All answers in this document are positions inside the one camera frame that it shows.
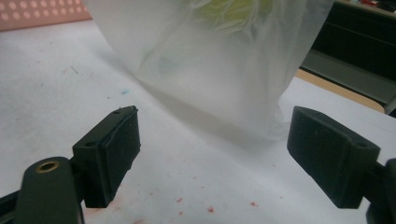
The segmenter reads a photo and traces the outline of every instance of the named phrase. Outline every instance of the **blue ink mark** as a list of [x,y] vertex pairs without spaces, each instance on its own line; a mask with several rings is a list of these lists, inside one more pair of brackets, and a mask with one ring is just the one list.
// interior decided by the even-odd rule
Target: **blue ink mark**
[[125,89],[125,90],[123,90],[123,91],[121,92],[121,94],[122,94],[122,95],[125,95],[125,94],[128,93],[128,92],[129,92],[129,90]]

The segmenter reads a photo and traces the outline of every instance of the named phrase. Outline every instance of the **black clamp jaw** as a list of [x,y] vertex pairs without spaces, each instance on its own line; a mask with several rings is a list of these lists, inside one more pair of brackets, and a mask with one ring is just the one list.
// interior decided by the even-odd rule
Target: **black clamp jaw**
[[139,151],[136,107],[113,111],[73,146],[72,159],[31,165],[21,189],[0,199],[0,224],[84,223],[81,202],[106,208]]
[[328,116],[294,107],[288,139],[290,155],[338,208],[371,205],[369,224],[396,223],[396,159],[376,162],[380,148]]

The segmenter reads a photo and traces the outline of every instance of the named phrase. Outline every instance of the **white table surface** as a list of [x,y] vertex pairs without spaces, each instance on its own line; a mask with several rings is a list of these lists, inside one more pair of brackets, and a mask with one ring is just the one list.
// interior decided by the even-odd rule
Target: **white table surface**
[[[127,105],[139,108],[141,152],[107,209],[83,208],[86,223],[365,223],[368,202],[337,209],[286,139],[220,133],[170,112],[92,21],[0,33],[0,196],[32,163],[71,158],[77,140]],[[285,120],[295,105],[321,111],[379,145],[381,163],[396,158],[396,119],[298,78],[279,105]]]

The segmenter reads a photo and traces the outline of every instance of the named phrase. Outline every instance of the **green object inside bag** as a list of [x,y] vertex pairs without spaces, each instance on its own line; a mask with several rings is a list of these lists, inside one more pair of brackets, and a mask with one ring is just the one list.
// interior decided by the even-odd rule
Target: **green object inside bag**
[[210,22],[216,30],[242,30],[271,10],[272,0],[211,0],[196,8],[201,21]]

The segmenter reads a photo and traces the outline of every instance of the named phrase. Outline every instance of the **plastic bag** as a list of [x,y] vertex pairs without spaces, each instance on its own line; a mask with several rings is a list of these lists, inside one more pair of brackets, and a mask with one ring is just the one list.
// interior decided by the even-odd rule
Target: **plastic bag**
[[203,119],[268,137],[278,131],[277,101],[332,1],[86,0],[86,6],[152,90],[201,111]]

